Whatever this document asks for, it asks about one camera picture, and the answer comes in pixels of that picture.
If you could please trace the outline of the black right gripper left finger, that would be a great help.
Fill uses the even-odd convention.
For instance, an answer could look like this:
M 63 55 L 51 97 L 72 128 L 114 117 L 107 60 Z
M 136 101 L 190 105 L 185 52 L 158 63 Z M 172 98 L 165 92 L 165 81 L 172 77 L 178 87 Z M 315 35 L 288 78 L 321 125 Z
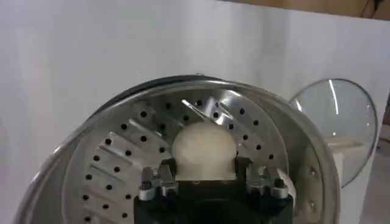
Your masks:
M 174 198 L 178 195 L 176 171 L 177 163 L 174 158 L 164 159 L 156 169 L 144 167 L 141 171 L 138 198 L 141 201 L 151 201 L 157 196 Z

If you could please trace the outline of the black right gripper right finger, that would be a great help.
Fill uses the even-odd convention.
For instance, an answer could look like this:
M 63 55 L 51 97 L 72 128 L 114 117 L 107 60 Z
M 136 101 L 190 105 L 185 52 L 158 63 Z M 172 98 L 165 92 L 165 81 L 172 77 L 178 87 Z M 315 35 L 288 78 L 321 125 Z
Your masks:
M 234 159 L 236 179 L 246 184 L 248 193 L 269 194 L 277 199 L 289 196 L 289 176 L 276 167 L 255 165 L 249 158 Z

